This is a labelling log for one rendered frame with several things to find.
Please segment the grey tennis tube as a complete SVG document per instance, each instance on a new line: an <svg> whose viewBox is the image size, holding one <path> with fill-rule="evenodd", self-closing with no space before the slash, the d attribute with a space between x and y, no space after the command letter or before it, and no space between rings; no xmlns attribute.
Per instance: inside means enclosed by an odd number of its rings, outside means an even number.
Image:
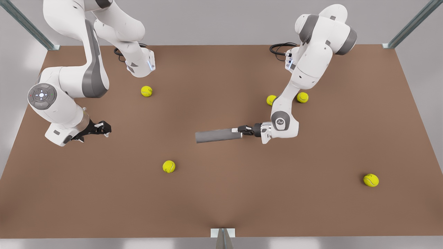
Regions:
<svg viewBox="0 0 443 249"><path fill-rule="evenodd" d="M204 132L196 132L195 140L197 143L207 143L212 141L236 140L242 138L241 133L234 133L232 129L218 129Z"/></svg>

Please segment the silver frame post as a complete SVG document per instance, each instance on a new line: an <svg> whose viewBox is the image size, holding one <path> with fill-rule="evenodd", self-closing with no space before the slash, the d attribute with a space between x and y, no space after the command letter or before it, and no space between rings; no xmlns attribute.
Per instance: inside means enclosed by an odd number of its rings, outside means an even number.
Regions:
<svg viewBox="0 0 443 249"><path fill-rule="evenodd" d="M210 237L217 238L215 249L234 249L231 237L235 237L235 228L211 228Z"/></svg>
<svg viewBox="0 0 443 249"><path fill-rule="evenodd" d="M408 35L410 35L427 17L430 16L443 0L430 0L402 30L397 33L388 43L382 44L383 49L395 49Z"/></svg>
<svg viewBox="0 0 443 249"><path fill-rule="evenodd" d="M0 6L48 51L57 51L60 49L60 45L52 44L10 0L0 0Z"/></svg>

